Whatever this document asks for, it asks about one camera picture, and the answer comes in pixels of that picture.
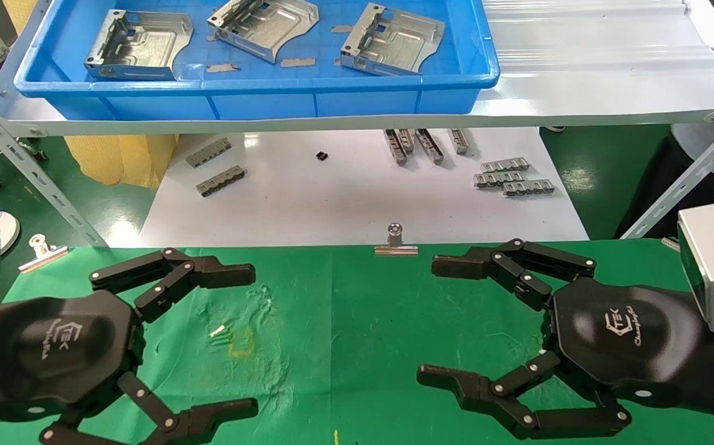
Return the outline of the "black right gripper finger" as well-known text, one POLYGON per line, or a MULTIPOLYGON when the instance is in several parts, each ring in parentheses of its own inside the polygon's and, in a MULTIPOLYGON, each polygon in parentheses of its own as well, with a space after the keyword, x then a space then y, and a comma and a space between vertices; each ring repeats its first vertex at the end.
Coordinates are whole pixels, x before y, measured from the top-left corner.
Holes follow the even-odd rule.
POLYGON ((572 282, 593 277, 596 262, 526 240, 509 240, 495 248, 472 246, 462 256, 437 255, 434 276, 454 279, 491 279, 533 310, 551 307, 553 290, 535 273, 572 282))

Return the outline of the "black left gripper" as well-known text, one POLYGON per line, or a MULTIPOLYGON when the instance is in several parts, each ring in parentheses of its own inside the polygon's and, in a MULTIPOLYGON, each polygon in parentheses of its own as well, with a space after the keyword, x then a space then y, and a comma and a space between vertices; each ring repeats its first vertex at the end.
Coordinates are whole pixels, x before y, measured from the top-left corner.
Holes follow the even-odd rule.
POLYGON ((197 287, 253 284, 253 265, 165 248, 93 271, 90 281, 97 291, 86 297, 0 305, 0 422, 33 422, 68 409, 40 443, 119 444, 78 426, 125 394, 156 425, 141 444, 205 444, 222 423, 258 414, 252 397, 173 413, 134 374, 145 347, 141 321, 156 321, 197 287), (145 284, 152 288, 135 299, 135 310, 117 296, 145 284))

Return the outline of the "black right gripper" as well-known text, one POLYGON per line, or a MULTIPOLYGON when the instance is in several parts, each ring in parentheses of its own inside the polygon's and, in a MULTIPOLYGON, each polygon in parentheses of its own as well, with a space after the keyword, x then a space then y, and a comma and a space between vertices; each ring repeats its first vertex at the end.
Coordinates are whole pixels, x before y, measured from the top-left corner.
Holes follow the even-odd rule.
POLYGON ((552 349, 560 357, 540 353, 498 380, 422 364, 417 382, 452 392, 460 409, 492 417, 516 439, 616 436, 632 420, 616 398, 648 407, 684 403, 681 373, 704 333, 684 291, 582 278, 553 295, 549 315, 552 349), (557 371, 594 407, 532 410, 520 403, 557 371))

